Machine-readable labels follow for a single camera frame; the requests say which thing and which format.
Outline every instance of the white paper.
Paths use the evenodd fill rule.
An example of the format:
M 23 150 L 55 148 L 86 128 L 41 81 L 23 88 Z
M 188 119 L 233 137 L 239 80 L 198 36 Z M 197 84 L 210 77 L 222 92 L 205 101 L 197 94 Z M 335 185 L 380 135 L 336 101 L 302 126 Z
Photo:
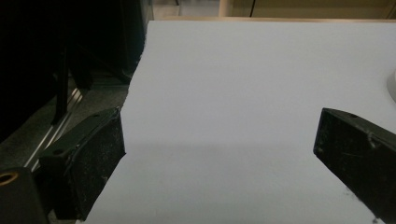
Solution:
M 127 154 L 86 223 L 372 223 L 313 146 L 323 107 L 396 131 L 395 36 L 392 23 L 151 21 L 121 110 Z

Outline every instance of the wooden surface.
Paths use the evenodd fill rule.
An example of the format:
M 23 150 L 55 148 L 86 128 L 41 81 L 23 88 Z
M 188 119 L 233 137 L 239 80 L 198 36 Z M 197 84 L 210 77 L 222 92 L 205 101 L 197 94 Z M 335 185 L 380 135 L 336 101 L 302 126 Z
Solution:
M 219 2 L 219 16 L 231 16 L 233 12 L 233 0 L 220 0 Z
M 256 18 L 311 18 L 311 19 L 389 19 L 395 0 L 257 0 L 252 17 Z M 221 0 L 229 8 L 227 15 L 249 17 L 253 0 Z
M 392 23 L 396 20 L 339 20 L 339 19 L 294 19 L 294 18 L 247 18 L 247 17 L 192 17 L 170 16 L 163 21 L 284 21 L 284 22 L 381 22 Z

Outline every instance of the white surface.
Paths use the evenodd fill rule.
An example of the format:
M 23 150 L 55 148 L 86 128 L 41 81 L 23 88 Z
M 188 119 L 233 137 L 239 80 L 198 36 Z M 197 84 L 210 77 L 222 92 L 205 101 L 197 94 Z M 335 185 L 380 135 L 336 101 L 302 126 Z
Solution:
M 396 131 L 395 36 L 382 23 L 152 21 L 121 111 L 127 154 L 86 223 L 372 223 L 313 145 L 322 107 Z

